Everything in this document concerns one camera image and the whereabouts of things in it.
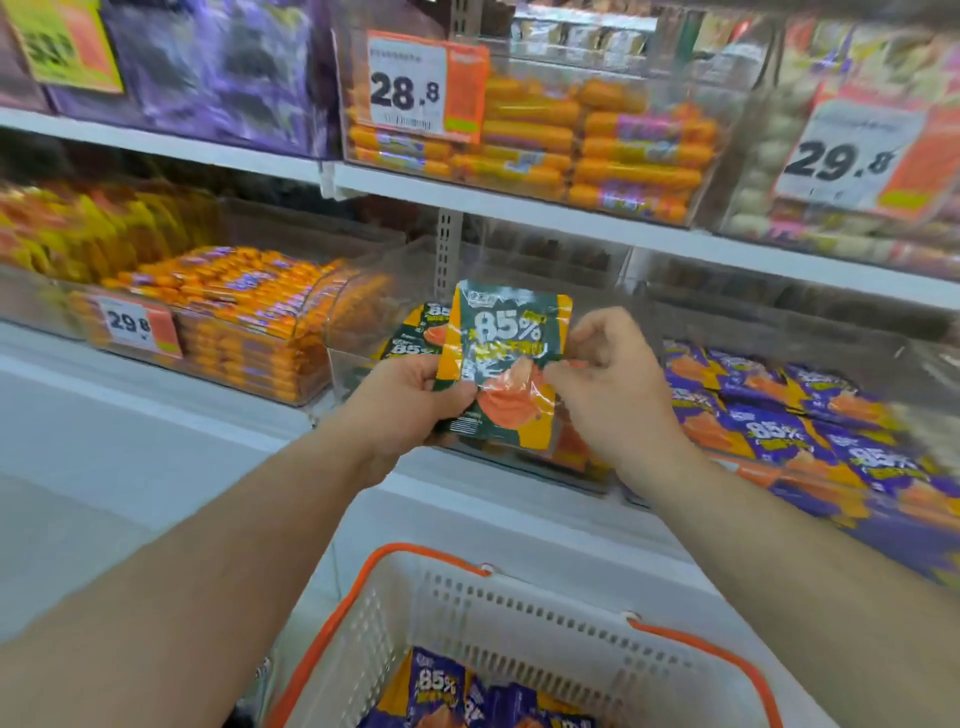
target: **finger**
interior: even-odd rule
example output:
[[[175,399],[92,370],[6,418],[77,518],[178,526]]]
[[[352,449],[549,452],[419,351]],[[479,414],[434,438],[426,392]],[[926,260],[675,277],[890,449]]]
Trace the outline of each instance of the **finger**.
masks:
[[[449,420],[464,413],[476,399],[477,385],[472,381],[458,381],[449,389],[430,395],[436,420]]]
[[[576,401],[591,379],[589,369],[571,367],[568,361],[554,361],[546,365],[543,378],[553,385],[564,401]]]

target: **white shopping basket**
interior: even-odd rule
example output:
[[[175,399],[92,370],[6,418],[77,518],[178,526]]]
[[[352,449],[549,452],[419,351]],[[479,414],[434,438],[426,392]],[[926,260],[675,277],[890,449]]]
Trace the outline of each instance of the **white shopping basket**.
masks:
[[[355,728],[413,646],[617,728],[782,728],[759,670],[727,650],[406,544],[368,559],[267,728]]]

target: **store shelf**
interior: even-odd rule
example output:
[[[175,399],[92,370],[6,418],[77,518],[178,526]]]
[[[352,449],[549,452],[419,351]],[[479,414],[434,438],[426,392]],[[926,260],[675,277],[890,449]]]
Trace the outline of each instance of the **store shelf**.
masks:
[[[175,159],[188,159],[202,164],[214,164],[218,167],[256,172],[287,180],[321,183],[320,164],[314,159],[285,157],[198,139],[142,132],[137,129],[77,121],[64,116],[51,116],[18,109],[0,109],[0,127],[49,134],[60,139],[104,144],[109,147]]]
[[[362,192],[394,197],[860,293],[960,309],[960,283],[947,280],[753,245],[706,232],[625,220],[370,167],[342,162],[332,166],[335,188],[343,194]]]

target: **packaged meatball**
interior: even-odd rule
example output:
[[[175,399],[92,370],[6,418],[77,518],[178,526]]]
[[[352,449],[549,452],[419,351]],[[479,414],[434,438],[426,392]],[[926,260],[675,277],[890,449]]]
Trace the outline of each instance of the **packaged meatball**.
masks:
[[[408,353],[440,353],[446,341],[450,307],[442,303],[424,303],[404,319],[383,349],[379,359],[391,359]]]
[[[564,353],[569,296],[461,280],[435,388],[476,383],[476,401],[442,429],[479,440],[549,449],[556,393],[543,367]]]

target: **price tag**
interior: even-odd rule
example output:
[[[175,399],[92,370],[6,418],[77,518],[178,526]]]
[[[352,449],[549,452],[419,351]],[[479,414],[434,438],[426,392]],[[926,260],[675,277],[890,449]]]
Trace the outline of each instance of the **price tag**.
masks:
[[[370,32],[367,66],[375,126],[480,141],[487,48]]]
[[[925,127],[924,110],[827,98],[810,115],[775,194],[888,214],[882,198]]]
[[[99,0],[2,2],[36,81],[124,92],[100,19]]]
[[[168,309],[112,296],[96,300],[115,344],[183,358]]]

